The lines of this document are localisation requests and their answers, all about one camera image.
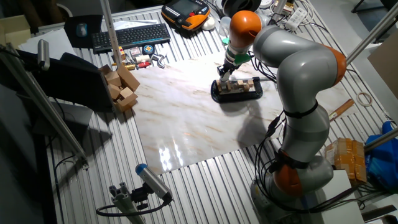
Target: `paper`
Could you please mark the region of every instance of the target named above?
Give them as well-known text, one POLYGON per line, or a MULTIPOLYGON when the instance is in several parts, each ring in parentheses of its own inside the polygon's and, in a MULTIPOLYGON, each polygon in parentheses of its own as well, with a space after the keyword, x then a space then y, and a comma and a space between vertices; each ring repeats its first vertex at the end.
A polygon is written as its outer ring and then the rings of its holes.
POLYGON ((157 20, 145 20, 145 21, 119 21, 113 23, 115 30, 133 28, 133 27, 140 27, 140 26, 147 26, 157 24, 157 20))
POLYGON ((30 38, 26 41, 26 43, 21 44, 19 49, 32 53, 37 54, 37 44, 39 40, 45 40, 49 43, 50 49, 50 58, 54 58, 60 60, 63 53, 70 53, 76 55, 75 51, 73 50, 72 45, 69 42, 67 33, 64 29, 59 29, 56 31, 50 31, 44 35, 40 35, 38 37, 30 38))

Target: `slotted aluminum table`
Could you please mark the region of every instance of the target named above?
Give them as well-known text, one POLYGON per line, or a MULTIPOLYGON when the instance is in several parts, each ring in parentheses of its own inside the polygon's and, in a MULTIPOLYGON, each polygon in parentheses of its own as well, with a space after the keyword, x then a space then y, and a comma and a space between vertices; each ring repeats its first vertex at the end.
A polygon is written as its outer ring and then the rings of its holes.
MULTIPOLYGON (((161 7, 152 7, 113 14, 114 21, 155 19, 164 22, 160 15, 161 7)), ((314 23, 327 26, 318 14, 314 23)), ((42 27, 37 35, 50 30, 61 29, 62 24, 42 27)), ((197 32, 189 39, 178 35, 169 28, 171 42, 166 44, 170 52, 166 63, 200 57, 225 50, 218 35, 213 31, 197 32)), ((315 41, 341 51, 333 36, 317 26, 299 27, 297 33, 307 33, 315 41)), ((92 49, 75 49, 76 54, 97 67, 111 64, 111 54, 94 55, 92 49)), ((368 92, 374 99, 372 106, 354 106, 359 112, 331 123, 330 135, 325 143, 329 145, 339 137, 365 142, 369 135, 380 134, 381 124, 386 120, 380 102, 363 81, 353 72, 347 72, 341 81, 350 97, 356 101, 359 92, 368 92)), ((58 223, 129 223, 127 218, 106 218, 97 216, 96 208, 111 205, 108 187, 127 183, 130 190, 141 187, 142 180, 135 173, 135 167, 146 163, 139 132, 131 110, 121 114, 94 113, 83 148, 88 155, 90 168, 84 170, 76 159, 69 159, 57 169, 59 197, 55 187, 53 166, 71 151, 56 139, 53 144, 54 160, 50 148, 47 149, 53 195, 58 223), (96 130, 111 133, 110 138, 96 130)), ((269 143, 270 149, 278 149, 277 139, 269 143)), ((206 161, 162 174, 160 178, 168 185, 175 201, 171 206, 144 215, 147 223, 259 223, 257 212, 251 202, 249 187, 254 178, 255 148, 247 147, 206 161)), ((149 207, 160 205, 156 196, 150 196, 149 207)))

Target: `white cable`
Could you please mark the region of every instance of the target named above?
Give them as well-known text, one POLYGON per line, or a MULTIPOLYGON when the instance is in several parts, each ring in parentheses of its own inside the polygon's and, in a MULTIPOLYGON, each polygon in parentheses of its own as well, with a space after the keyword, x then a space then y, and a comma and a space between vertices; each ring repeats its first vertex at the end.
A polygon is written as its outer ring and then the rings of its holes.
POLYGON ((357 101, 360 105, 362 105, 362 106, 371 106, 371 105, 372 105, 372 102, 373 102, 371 95, 370 95, 369 93, 365 93, 365 92, 360 92, 360 93, 358 93, 358 94, 356 95, 356 101, 357 101), (368 104, 363 103, 362 100, 359 99, 359 96, 360 96, 360 95, 364 95, 365 98, 367 98, 367 99, 369 100, 369 103, 368 103, 368 104))
POLYGON ((308 3, 308 2, 305 2, 305 1, 300 1, 302 4, 304 4, 304 5, 306 5, 307 6, 307 8, 308 8, 308 14, 307 14, 307 16, 305 17, 305 19, 303 20, 303 21, 305 21, 305 20, 307 20, 307 22, 302 22, 301 24, 300 24, 300 26, 304 26, 304 25, 307 25, 307 24, 309 24, 309 23, 311 23, 312 21, 313 21, 313 18, 314 18, 314 16, 315 16, 315 9, 312 7, 312 5, 310 4, 310 3, 308 3))

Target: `white marble board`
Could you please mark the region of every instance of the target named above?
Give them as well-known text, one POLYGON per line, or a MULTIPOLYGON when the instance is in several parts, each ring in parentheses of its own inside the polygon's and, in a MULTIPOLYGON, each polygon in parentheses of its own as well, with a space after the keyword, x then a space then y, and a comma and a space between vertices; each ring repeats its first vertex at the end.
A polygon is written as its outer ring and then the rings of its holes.
MULTIPOLYGON (((210 86, 218 79, 224 52, 176 62, 165 69, 151 67, 132 73, 141 83, 133 106, 148 166, 162 174, 253 144, 264 137, 268 124, 282 111, 272 82, 262 82, 259 100, 217 104, 210 86)), ((234 72, 236 78, 262 76, 251 63, 234 72)), ((329 113, 349 99, 337 84, 317 96, 329 113)), ((354 113, 350 108, 342 116, 354 113)))

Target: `keyboard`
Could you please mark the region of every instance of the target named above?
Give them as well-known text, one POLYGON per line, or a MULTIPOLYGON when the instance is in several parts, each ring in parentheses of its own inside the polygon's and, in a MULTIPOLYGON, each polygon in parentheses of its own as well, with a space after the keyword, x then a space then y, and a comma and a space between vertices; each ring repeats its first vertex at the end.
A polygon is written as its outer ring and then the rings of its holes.
MULTIPOLYGON (((116 31, 118 44, 124 49, 141 47, 147 44, 161 44, 170 41, 170 34, 166 24, 152 24, 147 26, 133 27, 116 31)), ((112 51, 111 39, 108 32, 91 35, 94 54, 112 51)))

